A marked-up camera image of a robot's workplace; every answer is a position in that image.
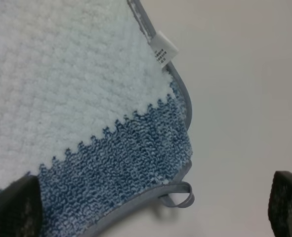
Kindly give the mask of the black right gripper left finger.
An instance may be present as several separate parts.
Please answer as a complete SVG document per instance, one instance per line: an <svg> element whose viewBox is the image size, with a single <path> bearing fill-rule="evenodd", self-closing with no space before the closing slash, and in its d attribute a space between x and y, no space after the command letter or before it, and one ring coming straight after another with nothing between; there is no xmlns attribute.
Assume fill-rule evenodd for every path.
<svg viewBox="0 0 292 237"><path fill-rule="evenodd" d="M0 237L38 237L42 201L38 178L28 175L0 191Z"/></svg>

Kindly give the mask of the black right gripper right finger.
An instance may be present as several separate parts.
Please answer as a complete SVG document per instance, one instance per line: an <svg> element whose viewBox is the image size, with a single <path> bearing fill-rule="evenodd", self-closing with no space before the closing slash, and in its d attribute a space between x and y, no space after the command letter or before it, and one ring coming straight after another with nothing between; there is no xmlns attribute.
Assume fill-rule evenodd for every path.
<svg viewBox="0 0 292 237"><path fill-rule="evenodd" d="M292 237L292 173L276 171L268 203L268 219L276 237Z"/></svg>

